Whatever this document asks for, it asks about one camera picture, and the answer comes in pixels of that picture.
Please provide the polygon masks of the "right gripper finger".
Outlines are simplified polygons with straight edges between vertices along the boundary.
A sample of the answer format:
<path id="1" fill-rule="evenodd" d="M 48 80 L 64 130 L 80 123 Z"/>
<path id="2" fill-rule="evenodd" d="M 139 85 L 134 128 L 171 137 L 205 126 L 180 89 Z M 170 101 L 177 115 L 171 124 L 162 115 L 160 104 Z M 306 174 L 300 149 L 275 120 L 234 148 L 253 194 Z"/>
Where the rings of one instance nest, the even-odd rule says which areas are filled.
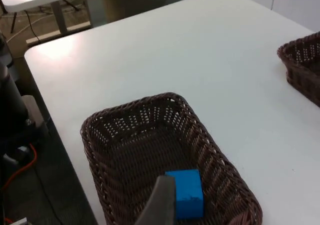
<path id="1" fill-rule="evenodd" d="M 158 176 L 152 193 L 136 225 L 174 225 L 176 223 L 176 182 L 168 175 Z"/>

